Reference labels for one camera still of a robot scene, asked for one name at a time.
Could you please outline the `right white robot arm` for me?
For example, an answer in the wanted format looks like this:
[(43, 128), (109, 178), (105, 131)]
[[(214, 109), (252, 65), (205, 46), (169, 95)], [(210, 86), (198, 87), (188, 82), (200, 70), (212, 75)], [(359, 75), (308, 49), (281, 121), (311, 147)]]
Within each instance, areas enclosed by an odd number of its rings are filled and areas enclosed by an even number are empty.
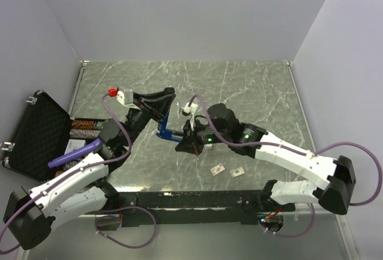
[(274, 211), (289, 203), (317, 203), (331, 213), (347, 214), (356, 183), (349, 158), (320, 156), (294, 146), (259, 126), (240, 122), (224, 104), (207, 110), (206, 125), (197, 120), (196, 110), (197, 104), (181, 108), (189, 119), (176, 151), (198, 155), (207, 144), (224, 143), (239, 155), (270, 162), (303, 178), (295, 182), (268, 181), (261, 196), (266, 210)]

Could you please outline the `blue black stapler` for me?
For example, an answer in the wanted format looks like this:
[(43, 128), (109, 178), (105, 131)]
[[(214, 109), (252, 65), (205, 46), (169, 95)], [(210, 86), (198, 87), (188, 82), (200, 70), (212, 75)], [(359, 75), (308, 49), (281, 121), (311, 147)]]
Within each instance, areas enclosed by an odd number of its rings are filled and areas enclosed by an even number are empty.
[(156, 135), (161, 139), (179, 143), (182, 140), (183, 133), (181, 131), (168, 129), (168, 118), (169, 114), (164, 118), (162, 122), (158, 122)]

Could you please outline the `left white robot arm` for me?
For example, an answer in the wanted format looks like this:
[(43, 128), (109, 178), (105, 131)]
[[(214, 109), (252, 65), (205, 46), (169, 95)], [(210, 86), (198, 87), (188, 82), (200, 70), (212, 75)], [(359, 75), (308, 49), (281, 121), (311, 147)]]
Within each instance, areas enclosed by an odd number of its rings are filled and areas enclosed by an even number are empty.
[(87, 146), (48, 163), (50, 168), (83, 156), (84, 159), (61, 175), (37, 187), (14, 190), (4, 213), (4, 229), (9, 230), (19, 247), (30, 250), (42, 243), (58, 226), (92, 211), (113, 212), (118, 193), (108, 183), (94, 182), (113, 172), (130, 156), (138, 135), (151, 120), (162, 123), (168, 116), (175, 90), (127, 93), (130, 110), (122, 123), (109, 112), (97, 139)]

